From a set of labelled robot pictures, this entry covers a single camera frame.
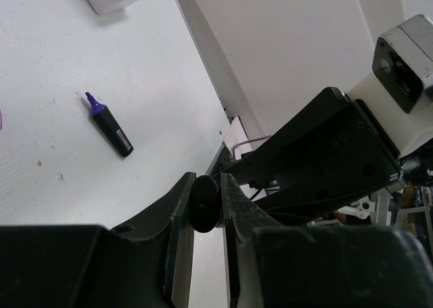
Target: purple object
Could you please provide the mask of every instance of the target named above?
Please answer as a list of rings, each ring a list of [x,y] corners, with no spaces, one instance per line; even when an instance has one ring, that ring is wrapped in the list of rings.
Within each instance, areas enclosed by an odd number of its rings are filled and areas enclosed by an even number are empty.
[[[90,105],[92,106],[91,116],[96,115],[101,112],[105,107],[104,104],[98,103],[98,101],[90,94],[86,93],[87,99],[89,100]]]

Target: black marker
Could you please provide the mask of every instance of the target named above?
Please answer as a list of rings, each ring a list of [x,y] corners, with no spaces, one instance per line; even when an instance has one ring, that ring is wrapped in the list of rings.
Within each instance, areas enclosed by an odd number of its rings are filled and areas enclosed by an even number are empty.
[[[87,99],[92,106],[91,116],[96,125],[104,135],[110,140],[122,157],[127,157],[134,150],[126,135],[123,133],[116,119],[104,104],[100,104],[90,94],[86,93]]]

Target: white table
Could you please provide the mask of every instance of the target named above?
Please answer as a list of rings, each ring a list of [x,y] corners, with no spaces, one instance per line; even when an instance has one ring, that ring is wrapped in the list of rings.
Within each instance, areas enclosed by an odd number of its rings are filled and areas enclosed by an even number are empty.
[[[104,17],[87,0],[0,1],[0,224],[113,227],[205,173],[229,123],[175,0]],[[89,120],[86,91],[128,158]]]

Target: cable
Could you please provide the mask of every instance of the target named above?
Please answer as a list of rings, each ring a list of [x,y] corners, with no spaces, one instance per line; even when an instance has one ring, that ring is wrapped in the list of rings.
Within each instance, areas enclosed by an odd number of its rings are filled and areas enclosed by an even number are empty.
[[[243,146],[244,144],[251,144],[252,142],[257,142],[257,141],[262,141],[262,140],[266,140],[268,138],[270,138],[272,135],[267,135],[266,137],[258,137],[257,139],[251,139],[251,140],[247,140],[247,141],[243,141],[243,142],[239,142],[238,144],[235,144],[232,149],[231,149],[231,155],[233,156],[233,158],[236,160],[236,153],[235,150],[240,147]]]
[[[253,201],[253,200],[258,196],[258,194],[259,194],[262,190],[263,190],[262,188],[258,189],[257,192],[254,193],[253,196],[251,196],[250,200]]]

